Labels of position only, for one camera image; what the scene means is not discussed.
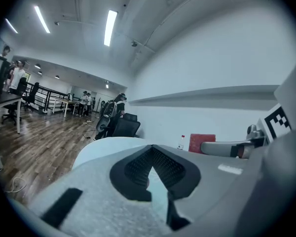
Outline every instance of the small bottle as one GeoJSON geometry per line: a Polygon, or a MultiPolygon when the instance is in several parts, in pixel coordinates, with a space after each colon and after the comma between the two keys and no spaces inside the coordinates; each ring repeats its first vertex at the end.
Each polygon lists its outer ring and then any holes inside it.
{"type": "Polygon", "coordinates": [[[179,144],[178,144],[177,149],[181,149],[181,150],[183,150],[183,147],[184,147],[184,138],[185,138],[185,136],[182,135],[182,136],[181,136],[181,140],[179,141],[179,144]]]}

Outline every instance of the white ceiling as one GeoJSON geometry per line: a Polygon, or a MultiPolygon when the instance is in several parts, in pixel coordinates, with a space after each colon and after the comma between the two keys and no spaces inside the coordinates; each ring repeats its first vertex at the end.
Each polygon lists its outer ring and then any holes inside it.
{"type": "Polygon", "coordinates": [[[20,0],[9,20],[22,44],[31,48],[134,72],[191,24],[243,1],[250,0],[20,0]],[[34,5],[40,6],[51,34],[43,29],[34,5]],[[118,11],[118,16],[107,47],[103,42],[109,10],[118,11]],[[132,40],[144,46],[132,47],[132,40]]]}
{"type": "MultiPolygon", "coordinates": [[[[94,90],[94,88],[99,88],[106,90],[107,81],[100,77],[96,77],[79,70],[60,66],[51,62],[20,56],[13,57],[13,61],[22,59],[26,59],[26,61],[28,62],[28,64],[25,65],[25,70],[30,74],[34,73],[40,76],[38,72],[41,71],[43,76],[54,78],[57,75],[60,77],[60,80],[63,80],[65,82],[70,83],[71,85],[78,86],[84,89],[94,90]],[[35,64],[37,63],[40,64],[41,69],[37,69],[35,67],[35,64]]],[[[109,91],[113,92],[114,94],[125,91],[125,87],[118,85],[114,82],[109,81],[108,84],[109,91]]]]}

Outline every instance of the wooden floor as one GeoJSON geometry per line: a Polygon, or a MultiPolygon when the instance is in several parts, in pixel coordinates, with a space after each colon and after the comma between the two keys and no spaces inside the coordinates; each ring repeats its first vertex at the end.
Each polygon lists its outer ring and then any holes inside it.
{"type": "MultiPolygon", "coordinates": [[[[1,115],[6,112],[0,109],[1,115]]],[[[4,169],[0,172],[0,181],[5,190],[11,190],[14,177],[22,177],[26,180],[26,187],[11,196],[20,203],[26,205],[36,194],[46,186],[69,172],[78,153],[95,136],[94,128],[83,124],[84,121],[96,126],[98,118],[96,114],[89,117],[73,117],[67,113],[51,116],[39,115],[37,111],[29,112],[21,108],[22,122],[20,134],[12,121],[0,123],[0,157],[4,169]]],[[[22,187],[22,180],[15,180],[18,189],[22,187]]]]}

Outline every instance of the white label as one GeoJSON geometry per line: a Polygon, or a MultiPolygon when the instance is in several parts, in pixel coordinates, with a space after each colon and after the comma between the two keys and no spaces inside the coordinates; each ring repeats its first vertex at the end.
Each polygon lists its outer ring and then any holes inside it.
{"type": "Polygon", "coordinates": [[[241,175],[241,173],[243,171],[243,169],[241,169],[241,168],[231,167],[231,166],[227,166],[224,164],[219,165],[218,169],[225,171],[225,172],[235,174],[235,175],[241,175]]]}

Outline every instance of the ceiling light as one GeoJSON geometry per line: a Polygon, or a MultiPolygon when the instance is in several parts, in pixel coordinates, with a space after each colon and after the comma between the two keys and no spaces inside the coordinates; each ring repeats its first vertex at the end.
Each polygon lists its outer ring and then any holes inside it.
{"type": "Polygon", "coordinates": [[[41,15],[41,12],[40,12],[40,10],[39,10],[39,7],[38,7],[38,6],[34,6],[34,8],[35,8],[35,11],[36,11],[36,13],[37,13],[37,15],[38,15],[38,18],[39,18],[41,24],[44,26],[45,31],[49,34],[50,31],[49,31],[49,29],[47,28],[47,25],[46,25],[46,23],[45,23],[45,21],[44,21],[44,19],[43,19],[43,16],[41,15]]]}
{"type": "Polygon", "coordinates": [[[14,29],[14,27],[11,25],[11,23],[9,22],[9,20],[5,19],[6,22],[8,23],[8,25],[11,27],[11,29],[16,33],[18,34],[18,32],[14,29]]]}
{"type": "Polygon", "coordinates": [[[111,36],[112,36],[116,16],[117,16],[116,11],[112,11],[112,10],[109,11],[107,26],[105,28],[104,45],[110,46],[111,36]]]}

